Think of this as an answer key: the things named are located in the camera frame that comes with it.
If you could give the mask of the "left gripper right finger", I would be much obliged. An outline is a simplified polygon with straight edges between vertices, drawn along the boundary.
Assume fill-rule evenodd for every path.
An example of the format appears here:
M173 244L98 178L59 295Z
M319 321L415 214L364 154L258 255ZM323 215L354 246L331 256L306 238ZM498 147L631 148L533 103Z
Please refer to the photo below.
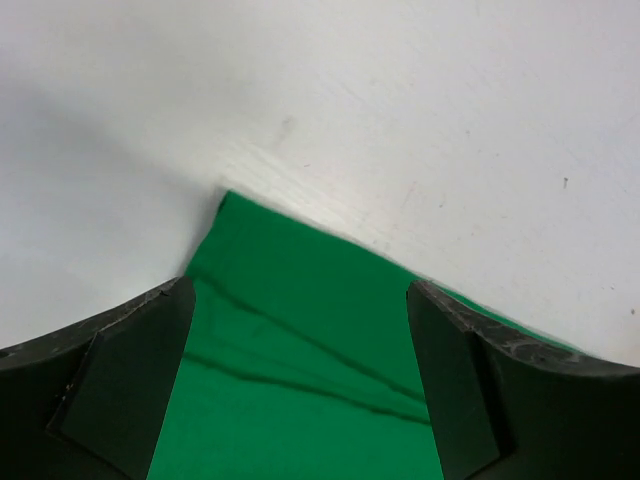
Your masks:
M447 479L635 479L639 371L537 339L418 281L408 320Z

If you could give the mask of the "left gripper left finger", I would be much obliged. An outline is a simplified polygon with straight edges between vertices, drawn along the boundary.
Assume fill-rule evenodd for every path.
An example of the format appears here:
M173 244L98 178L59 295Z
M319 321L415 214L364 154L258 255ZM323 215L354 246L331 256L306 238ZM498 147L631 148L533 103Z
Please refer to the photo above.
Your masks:
M194 308L174 278L2 349L2 478L146 478Z

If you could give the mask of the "green t shirt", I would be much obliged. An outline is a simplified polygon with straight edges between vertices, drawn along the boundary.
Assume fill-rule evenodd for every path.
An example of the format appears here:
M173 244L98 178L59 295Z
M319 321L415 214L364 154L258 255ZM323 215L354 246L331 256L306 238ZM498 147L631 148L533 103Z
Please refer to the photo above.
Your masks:
M153 479L438 479L413 272L236 193L186 274L196 305Z

